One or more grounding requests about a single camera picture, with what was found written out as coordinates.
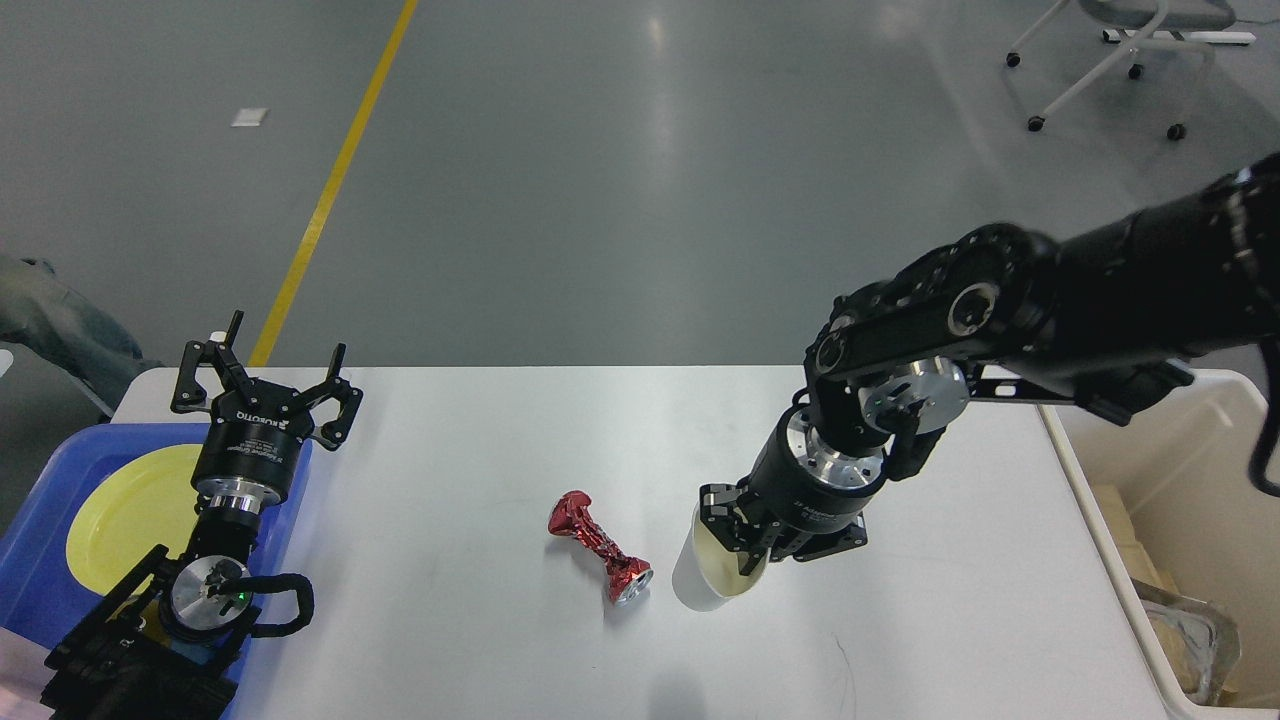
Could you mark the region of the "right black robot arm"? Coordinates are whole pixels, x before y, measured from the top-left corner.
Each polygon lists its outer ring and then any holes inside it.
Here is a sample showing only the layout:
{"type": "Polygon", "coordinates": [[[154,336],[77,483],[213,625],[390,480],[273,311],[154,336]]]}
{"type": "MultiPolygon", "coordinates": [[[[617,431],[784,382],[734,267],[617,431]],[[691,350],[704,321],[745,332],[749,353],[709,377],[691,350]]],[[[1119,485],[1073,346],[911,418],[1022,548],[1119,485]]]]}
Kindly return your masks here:
{"type": "Polygon", "coordinates": [[[1247,477],[1276,496],[1279,160],[1057,241],[991,223],[835,299],[805,386],[751,470],[700,489],[739,577],[867,543],[863,511],[918,474],[970,402],[1070,405],[1125,427],[1188,366],[1253,345],[1267,411],[1247,477]]]}

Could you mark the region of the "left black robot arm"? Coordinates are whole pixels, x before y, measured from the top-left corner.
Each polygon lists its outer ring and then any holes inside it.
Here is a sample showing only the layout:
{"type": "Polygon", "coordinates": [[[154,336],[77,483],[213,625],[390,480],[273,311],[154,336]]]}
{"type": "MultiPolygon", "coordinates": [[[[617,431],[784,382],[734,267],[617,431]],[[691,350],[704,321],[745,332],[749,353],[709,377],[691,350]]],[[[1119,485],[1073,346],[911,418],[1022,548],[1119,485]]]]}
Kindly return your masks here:
{"type": "Polygon", "coordinates": [[[233,350],[242,318],[188,342],[177,373],[172,411],[210,419],[189,480],[188,543],[175,557],[152,547],[52,648],[40,701],[55,719],[219,719],[236,697],[228,671],[244,643],[314,619],[307,577],[257,574],[250,560],[307,442],[339,448],[364,395],[340,374],[344,345],[307,389],[252,377],[233,350]]]}

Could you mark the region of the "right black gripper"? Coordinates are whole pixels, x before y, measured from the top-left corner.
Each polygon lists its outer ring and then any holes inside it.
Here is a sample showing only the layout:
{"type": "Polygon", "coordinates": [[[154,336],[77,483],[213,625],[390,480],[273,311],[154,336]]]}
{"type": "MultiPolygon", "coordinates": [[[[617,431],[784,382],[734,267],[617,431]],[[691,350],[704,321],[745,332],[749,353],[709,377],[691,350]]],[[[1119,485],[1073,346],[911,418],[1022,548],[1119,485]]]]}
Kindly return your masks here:
{"type": "Polygon", "coordinates": [[[884,452],[835,450],[806,407],[780,419],[741,483],[699,488],[699,521],[740,577],[767,561],[810,562],[868,544],[864,509],[884,484],[884,452]]]}

